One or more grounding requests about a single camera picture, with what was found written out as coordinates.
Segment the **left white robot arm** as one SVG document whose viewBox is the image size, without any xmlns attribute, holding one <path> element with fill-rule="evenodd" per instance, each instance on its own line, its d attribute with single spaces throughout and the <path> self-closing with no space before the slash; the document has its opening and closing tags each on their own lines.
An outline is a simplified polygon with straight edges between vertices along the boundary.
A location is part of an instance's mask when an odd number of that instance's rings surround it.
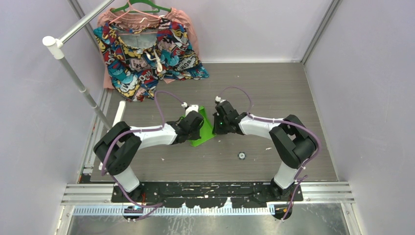
<svg viewBox="0 0 415 235">
<path fill-rule="evenodd" d="M 169 121 L 164 126 L 131 127 L 120 121 L 94 146 L 93 151 L 102 162 L 102 169 L 123 187 L 123 195 L 137 202 L 143 195 L 140 181 L 130 163 L 140 149 L 157 145 L 174 145 L 200 139 L 204 118 L 198 105 L 185 109 L 184 117 Z"/>
</svg>

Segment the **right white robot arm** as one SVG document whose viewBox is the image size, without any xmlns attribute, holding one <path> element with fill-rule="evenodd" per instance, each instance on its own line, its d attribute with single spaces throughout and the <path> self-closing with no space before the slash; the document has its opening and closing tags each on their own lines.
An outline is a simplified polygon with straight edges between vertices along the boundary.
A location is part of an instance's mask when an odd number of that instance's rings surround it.
<svg viewBox="0 0 415 235">
<path fill-rule="evenodd" d="M 248 112 L 238 113 L 229 101 L 218 96 L 215 104 L 214 134 L 254 135 L 273 142 L 281 165 L 271 180 L 272 196 L 284 201 L 290 196 L 290 187 L 301 169 L 319 153 L 321 141 L 295 115 L 275 119 L 254 116 Z"/>
</svg>

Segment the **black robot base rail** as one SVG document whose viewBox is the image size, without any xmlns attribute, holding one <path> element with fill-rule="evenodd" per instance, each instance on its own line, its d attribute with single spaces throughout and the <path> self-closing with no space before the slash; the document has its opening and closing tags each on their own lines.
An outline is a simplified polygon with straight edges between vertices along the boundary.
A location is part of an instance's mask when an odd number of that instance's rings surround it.
<svg viewBox="0 0 415 235">
<path fill-rule="evenodd" d="M 279 190 L 274 182 L 142 182 L 131 192 L 120 183 L 113 188 L 111 202 L 164 207 L 201 209 L 222 208 L 230 201 L 232 208 L 264 208 L 268 203 L 291 205 L 303 201 L 301 187 L 294 183 Z"/>
</svg>

